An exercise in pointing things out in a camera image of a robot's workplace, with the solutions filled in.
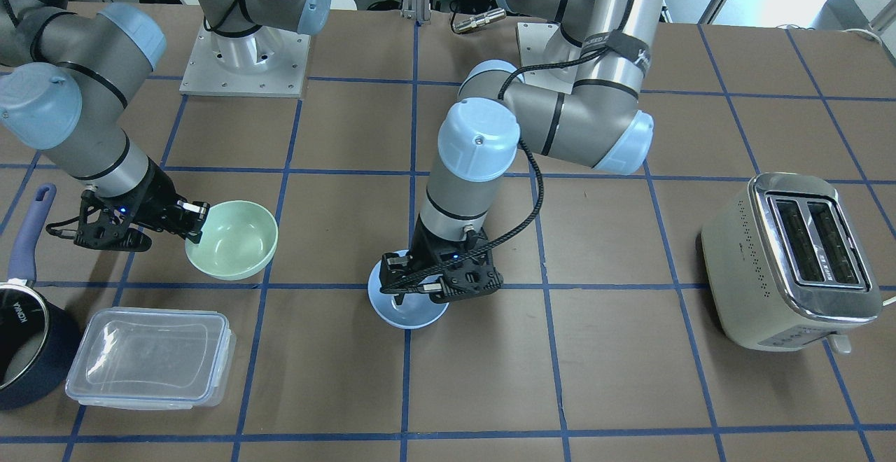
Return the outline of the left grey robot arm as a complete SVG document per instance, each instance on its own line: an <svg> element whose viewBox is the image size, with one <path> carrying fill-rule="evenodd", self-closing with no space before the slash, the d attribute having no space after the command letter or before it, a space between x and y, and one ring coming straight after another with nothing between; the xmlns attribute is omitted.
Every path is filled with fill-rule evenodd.
<svg viewBox="0 0 896 462"><path fill-rule="evenodd" d="M535 220L544 198L538 176L531 213L499 237L484 232L518 152L534 171L534 156L543 155L627 175L641 167L652 144L652 117L638 104L663 0L497 3L554 22L567 46L545 63L520 69L484 61L462 82L439 130L412 245L385 253L369 283L375 296L390 296L396 306L409 294L445 305L502 287L492 252Z"/></svg>

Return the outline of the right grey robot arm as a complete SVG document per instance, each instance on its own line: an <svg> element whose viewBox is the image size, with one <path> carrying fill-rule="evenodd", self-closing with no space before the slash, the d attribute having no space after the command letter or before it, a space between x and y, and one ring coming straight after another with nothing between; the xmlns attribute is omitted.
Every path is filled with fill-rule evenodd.
<svg viewBox="0 0 896 462"><path fill-rule="evenodd" d="M262 29L320 32L332 0L198 0L204 28L223 40ZM157 69L167 40L128 3L93 17L68 0L2 0L2 125L85 186L75 230L51 234L92 249L131 248L143 229L198 242L210 206L177 193L167 173L118 126Z"/></svg>

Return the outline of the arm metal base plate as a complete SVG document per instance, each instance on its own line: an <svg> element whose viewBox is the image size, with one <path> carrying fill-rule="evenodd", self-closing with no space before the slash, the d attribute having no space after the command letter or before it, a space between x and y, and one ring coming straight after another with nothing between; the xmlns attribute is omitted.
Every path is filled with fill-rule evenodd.
<svg viewBox="0 0 896 462"><path fill-rule="evenodd" d="M242 38L199 29L183 71L183 95L296 98L303 95L311 36L262 26Z"/></svg>
<svg viewBox="0 0 896 462"><path fill-rule="evenodd" d="M566 62L576 60L580 56L580 47L564 38L559 24L519 22L517 41L519 60L523 67ZM524 81L529 85L570 93L576 75L576 67L570 66L566 69L528 71L524 75Z"/></svg>

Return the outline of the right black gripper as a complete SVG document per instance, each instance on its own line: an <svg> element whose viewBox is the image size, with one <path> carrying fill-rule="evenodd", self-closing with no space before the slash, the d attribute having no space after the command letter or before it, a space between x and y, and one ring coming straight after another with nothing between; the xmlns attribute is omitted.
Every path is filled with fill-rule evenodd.
<svg viewBox="0 0 896 462"><path fill-rule="evenodd" d="M148 169L137 202L132 219L137 225L180 237L201 237L211 209L207 202L189 202L177 194L169 175L160 168Z"/></svg>

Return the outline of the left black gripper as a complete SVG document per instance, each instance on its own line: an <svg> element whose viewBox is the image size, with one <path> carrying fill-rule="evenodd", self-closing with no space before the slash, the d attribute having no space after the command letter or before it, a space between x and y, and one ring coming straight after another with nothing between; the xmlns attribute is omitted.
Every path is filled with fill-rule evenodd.
<svg viewBox="0 0 896 462"><path fill-rule="evenodd" d="M381 256L380 292L393 296L391 305L399 313L410 308L410 293L428 294L438 305L495 293L503 287L503 276L492 249L503 242L503 237L489 241L483 229L470 226L461 231L460 241L448 241L419 218L406 255Z"/></svg>

